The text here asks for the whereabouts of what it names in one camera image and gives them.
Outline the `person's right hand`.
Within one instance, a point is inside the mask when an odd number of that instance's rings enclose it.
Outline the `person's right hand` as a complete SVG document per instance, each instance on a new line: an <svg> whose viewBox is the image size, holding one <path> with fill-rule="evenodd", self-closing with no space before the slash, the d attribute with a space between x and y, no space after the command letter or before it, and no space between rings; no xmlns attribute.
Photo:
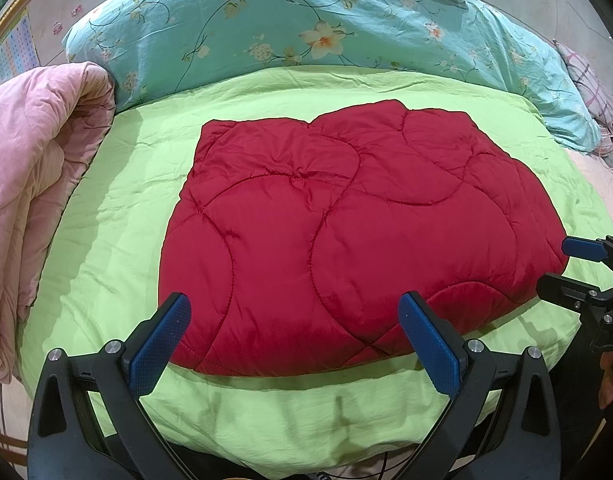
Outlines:
<svg viewBox="0 0 613 480"><path fill-rule="evenodd" d="M601 388L599 388L599 408L603 410L613 402L613 351L602 354L599 367L603 371Z"/></svg>

